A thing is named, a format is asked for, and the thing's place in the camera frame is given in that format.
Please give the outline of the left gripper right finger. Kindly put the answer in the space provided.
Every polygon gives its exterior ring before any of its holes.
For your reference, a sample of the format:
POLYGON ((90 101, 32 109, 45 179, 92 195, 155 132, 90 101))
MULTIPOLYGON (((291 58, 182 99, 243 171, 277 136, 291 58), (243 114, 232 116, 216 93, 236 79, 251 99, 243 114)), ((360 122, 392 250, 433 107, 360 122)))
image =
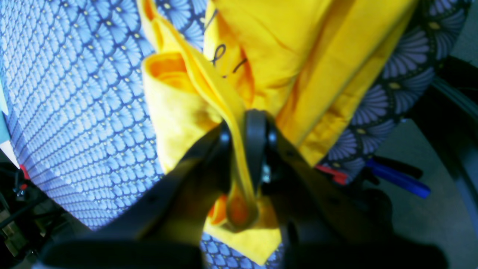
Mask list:
POLYGON ((276 214, 283 269, 447 269, 442 250, 395 234, 369 218, 310 167, 267 112, 245 114, 246 160, 256 197, 276 214))

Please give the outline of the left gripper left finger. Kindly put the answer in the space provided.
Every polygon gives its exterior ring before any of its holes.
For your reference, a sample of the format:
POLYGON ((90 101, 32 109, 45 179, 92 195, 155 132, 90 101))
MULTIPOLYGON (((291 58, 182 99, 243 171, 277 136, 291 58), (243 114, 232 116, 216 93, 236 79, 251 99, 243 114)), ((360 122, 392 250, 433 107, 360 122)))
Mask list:
POLYGON ((39 269, 202 269, 203 226, 229 191, 231 137, 225 122, 200 138, 176 167, 101 229, 52 245, 39 269))

